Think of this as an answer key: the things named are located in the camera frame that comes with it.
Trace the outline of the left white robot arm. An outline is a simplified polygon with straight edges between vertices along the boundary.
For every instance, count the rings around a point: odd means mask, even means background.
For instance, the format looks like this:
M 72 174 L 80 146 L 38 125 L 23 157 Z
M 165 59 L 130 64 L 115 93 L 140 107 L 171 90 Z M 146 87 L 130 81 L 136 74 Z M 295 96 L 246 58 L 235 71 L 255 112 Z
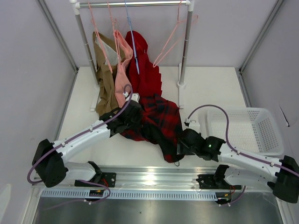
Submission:
M 142 107 L 132 100 L 122 108 L 105 113 L 92 125 L 68 138 L 55 142 L 44 139 L 37 146 L 33 169 L 47 188 L 66 180 L 74 181 L 76 187 L 106 185 L 105 176 L 95 162 L 77 163 L 71 158 L 102 140 L 140 128 L 141 120 Z

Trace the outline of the red plaid skirt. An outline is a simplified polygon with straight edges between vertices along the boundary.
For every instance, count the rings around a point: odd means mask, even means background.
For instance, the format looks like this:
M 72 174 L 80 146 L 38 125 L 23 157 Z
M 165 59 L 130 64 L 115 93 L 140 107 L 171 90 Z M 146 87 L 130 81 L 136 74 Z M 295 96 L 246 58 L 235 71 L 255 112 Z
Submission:
M 126 130 L 121 135 L 134 141 L 147 141 L 159 145 L 163 158 L 168 163 L 176 163 L 184 158 L 177 154 L 178 136 L 183 132 L 177 105 L 155 94 L 141 97 L 142 126 Z

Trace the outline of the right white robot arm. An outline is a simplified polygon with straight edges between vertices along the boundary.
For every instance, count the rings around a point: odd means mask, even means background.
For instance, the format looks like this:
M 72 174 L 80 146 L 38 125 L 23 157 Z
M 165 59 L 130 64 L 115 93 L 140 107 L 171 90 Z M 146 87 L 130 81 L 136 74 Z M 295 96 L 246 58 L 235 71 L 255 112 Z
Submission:
M 196 155 L 206 161 L 223 162 L 239 166 L 264 177 L 266 185 L 277 198 L 297 203 L 299 199 L 299 166 L 294 158 L 266 157 L 237 151 L 227 141 L 186 129 L 178 138 L 178 154 Z

